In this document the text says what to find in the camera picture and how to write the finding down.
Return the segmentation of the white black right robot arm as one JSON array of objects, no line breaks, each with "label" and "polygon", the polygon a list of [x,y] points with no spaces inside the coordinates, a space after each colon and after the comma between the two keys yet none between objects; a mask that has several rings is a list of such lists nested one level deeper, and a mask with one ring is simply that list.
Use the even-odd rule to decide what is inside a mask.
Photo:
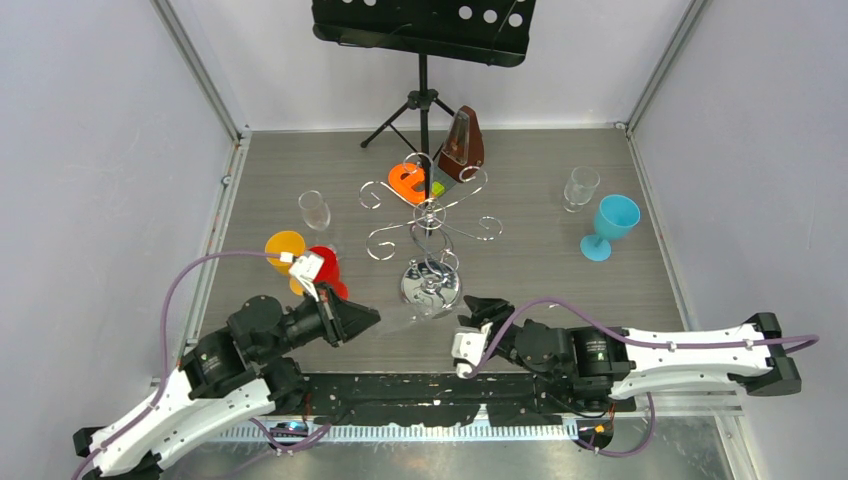
[{"label": "white black right robot arm", "polygon": [[601,411],[642,394],[741,387],[750,396],[788,396],[802,379],[776,316],[757,313],[723,330],[652,332],[606,327],[549,327],[516,322],[504,299],[464,298],[451,355],[461,379],[499,357],[535,377],[566,409]]}]

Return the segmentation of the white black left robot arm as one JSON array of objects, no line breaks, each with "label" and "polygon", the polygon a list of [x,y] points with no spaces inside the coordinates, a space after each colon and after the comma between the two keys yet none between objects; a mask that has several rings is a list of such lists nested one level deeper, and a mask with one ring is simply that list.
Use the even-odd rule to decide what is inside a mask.
[{"label": "white black left robot arm", "polygon": [[183,354],[156,391],[121,419],[73,436],[86,462],[77,479],[157,479],[213,435],[269,413],[293,414],[308,382],[293,350],[314,340],[338,347],[380,320],[377,310],[321,284],[294,307],[258,295]]}]

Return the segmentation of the red wine glass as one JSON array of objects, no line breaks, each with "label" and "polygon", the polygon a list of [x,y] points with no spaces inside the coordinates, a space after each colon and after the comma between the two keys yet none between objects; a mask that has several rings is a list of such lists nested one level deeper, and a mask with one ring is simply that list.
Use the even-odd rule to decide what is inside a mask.
[{"label": "red wine glass", "polygon": [[340,298],[347,300],[349,292],[347,286],[341,281],[340,267],[336,253],[331,248],[320,245],[310,247],[309,251],[323,259],[322,266],[314,279],[314,283],[329,284]]}]

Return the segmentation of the clear textured wine glass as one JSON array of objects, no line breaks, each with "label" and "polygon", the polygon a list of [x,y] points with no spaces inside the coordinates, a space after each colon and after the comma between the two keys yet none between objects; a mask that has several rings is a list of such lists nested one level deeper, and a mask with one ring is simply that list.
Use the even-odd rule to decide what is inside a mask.
[{"label": "clear textured wine glass", "polygon": [[572,213],[581,211],[590,202],[599,184],[600,175],[593,168],[574,168],[563,190],[563,208]]}]

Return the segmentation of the blue wine glass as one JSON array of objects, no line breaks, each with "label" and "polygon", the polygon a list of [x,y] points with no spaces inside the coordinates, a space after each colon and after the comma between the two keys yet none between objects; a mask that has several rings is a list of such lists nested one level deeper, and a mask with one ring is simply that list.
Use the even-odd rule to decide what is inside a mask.
[{"label": "blue wine glass", "polygon": [[580,242],[581,253],[591,261],[606,261],[612,243],[627,236],[640,220],[641,209],[634,200],[621,194],[605,196],[593,220],[594,232]]}]

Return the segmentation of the chrome wine glass rack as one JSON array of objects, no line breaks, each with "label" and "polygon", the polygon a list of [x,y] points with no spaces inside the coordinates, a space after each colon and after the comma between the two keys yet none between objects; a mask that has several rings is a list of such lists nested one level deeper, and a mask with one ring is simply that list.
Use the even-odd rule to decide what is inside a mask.
[{"label": "chrome wine glass rack", "polygon": [[491,242],[502,235],[503,223],[495,216],[484,215],[478,220],[484,232],[473,234],[453,227],[448,222],[448,211],[451,208],[481,193],[488,184],[488,174],[482,167],[461,168],[458,183],[472,184],[474,189],[456,200],[444,203],[435,194],[436,162],[430,155],[413,152],[404,158],[400,166],[405,174],[424,176],[424,199],[420,202],[406,202],[411,207],[409,220],[372,230],[366,237],[365,251],[371,259],[386,262],[395,256],[397,246],[395,242],[380,237],[394,230],[406,232],[419,249],[419,254],[409,260],[401,275],[400,299],[422,316],[443,316],[461,300],[463,288],[460,260],[452,236],[458,234],[479,242]]}]

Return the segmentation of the yellow wine glass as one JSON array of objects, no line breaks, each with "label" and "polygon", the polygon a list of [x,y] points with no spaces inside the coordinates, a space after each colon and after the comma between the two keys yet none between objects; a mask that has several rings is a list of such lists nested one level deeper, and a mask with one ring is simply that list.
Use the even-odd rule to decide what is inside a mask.
[{"label": "yellow wine glass", "polygon": [[306,250],[306,242],[303,236],[292,230],[280,231],[273,234],[265,245],[265,252],[274,254],[273,258],[269,258],[268,262],[273,268],[283,275],[289,282],[290,290],[297,296],[302,296],[304,290],[297,280],[294,280],[289,274],[290,263],[284,263],[280,260],[282,252],[292,253],[295,256],[301,255]]}]

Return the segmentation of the clear wine glass back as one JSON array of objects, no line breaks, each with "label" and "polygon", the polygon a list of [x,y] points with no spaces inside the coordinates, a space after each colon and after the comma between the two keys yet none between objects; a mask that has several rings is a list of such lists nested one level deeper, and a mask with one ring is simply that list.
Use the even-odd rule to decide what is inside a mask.
[{"label": "clear wine glass back", "polygon": [[419,303],[398,303],[380,309],[381,321],[377,330],[381,334],[403,330],[415,324],[448,316],[453,307],[426,306]]}]

